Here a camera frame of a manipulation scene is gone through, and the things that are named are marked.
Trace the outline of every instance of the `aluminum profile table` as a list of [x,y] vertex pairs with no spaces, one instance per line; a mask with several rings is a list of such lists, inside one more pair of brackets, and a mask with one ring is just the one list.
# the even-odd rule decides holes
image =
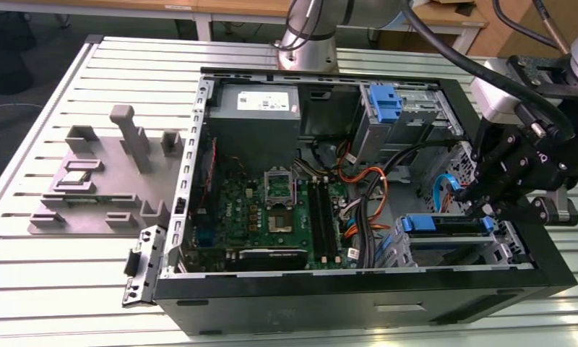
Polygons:
[[[468,92],[471,77],[438,55],[339,49],[338,62],[344,73],[455,78]],[[578,346],[578,286],[470,325],[440,327],[187,337],[158,307],[122,309],[134,238],[30,235],[27,218],[67,151],[69,127],[119,134],[107,117],[114,103],[134,106],[149,137],[163,129],[188,137],[200,66],[272,69],[274,52],[263,45],[138,38],[103,38],[81,48],[0,178],[0,346]],[[578,187],[570,196],[578,209]],[[578,280],[578,226],[548,232]]]

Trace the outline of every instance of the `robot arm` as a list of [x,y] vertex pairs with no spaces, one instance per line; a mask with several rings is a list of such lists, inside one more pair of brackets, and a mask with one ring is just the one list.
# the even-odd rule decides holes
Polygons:
[[398,0],[292,0],[286,31],[276,47],[284,70],[330,72],[338,69],[334,34],[338,25],[386,26],[400,13]]
[[[471,91],[483,115],[471,154],[475,180],[455,199],[471,203],[470,215],[574,226],[578,212],[566,192],[578,182],[578,39],[571,54],[558,59],[511,56],[488,64],[556,105],[574,137],[556,141],[556,126],[543,114],[510,94],[491,93],[491,86],[475,79]],[[522,203],[534,190],[544,195]]]
[[[498,0],[492,0],[495,9]],[[572,226],[578,214],[566,191],[578,182],[578,39],[571,54],[540,0],[535,7],[559,59],[511,56],[483,67],[438,40],[410,0],[294,0],[278,49],[280,69],[336,69],[335,26],[383,27],[402,13],[418,34],[452,64],[475,76],[471,91],[482,111],[471,159],[474,181],[455,192],[468,215]],[[543,190],[530,204],[523,198]]]

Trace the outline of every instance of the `white cable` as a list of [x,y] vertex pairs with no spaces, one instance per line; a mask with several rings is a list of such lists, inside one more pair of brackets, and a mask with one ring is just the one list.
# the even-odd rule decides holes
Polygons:
[[37,105],[34,103],[3,103],[0,105],[0,108],[5,107],[5,106],[31,106],[31,107],[37,107],[37,108],[45,107],[45,106]]
[[340,220],[344,220],[346,214],[348,213],[350,209],[354,208],[356,206],[356,204],[359,204],[360,198],[356,198],[354,201],[351,201],[339,211],[338,213],[338,218]]

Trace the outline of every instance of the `black hose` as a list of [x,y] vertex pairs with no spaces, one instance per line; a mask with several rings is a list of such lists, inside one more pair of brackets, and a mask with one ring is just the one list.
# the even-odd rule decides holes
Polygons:
[[546,20],[547,18],[550,18],[548,10],[546,9],[546,6],[543,5],[542,0],[532,0],[532,6],[538,10],[539,17],[542,18],[542,20]]
[[574,137],[574,129],[566,115],[554,105],[543,99],[531,89],[515,83],[511,79],[487,69],[471,59],[459,54],[447,44],[439,40],[432,31],[423,24],[422,20],[416,17],[415,12],[411,10],[410,0],[400,2],[402,14],[408,21],[408,24],[415,28],[415,31],[422,38],[432,45],[439,54],[468,74],[478,77],[480,80],[499,88],[503,92],[515,96],[523,103],[531,106],[555,126],[554,140],[564,142]]
[[543,35],[539,35],[535,31],[531,29],[524,28],[522,25],[515,23],[503,13],[503,10],[500,9],[499,0],[492,0],[492,8],[494,8],[494,14],[499,18],[500,22],[518,31],[522,35],[526,35],[528,38],[532,38],[539,43],[543,43],[546,46],[552,47],[556,49],[556,45],[554,41],[550,38],[546,38]]

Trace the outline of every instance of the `ram slot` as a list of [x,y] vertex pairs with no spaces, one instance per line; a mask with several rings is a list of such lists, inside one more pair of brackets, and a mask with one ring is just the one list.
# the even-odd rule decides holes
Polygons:
[[316,261],[324,256],[324,239],[322,231],[320,209],[318,208],[318,194],[315,184],[307,183],[307,206],[310,207],[311,249]]
[[338,246],[335,245],[335,232],[332,225],[331,200],[328,199],[327,184],[319,183],[318,189],[318,210],[320,211],[322,232],[324,239],[324,255],[327,261],[334,261],[338,255]]

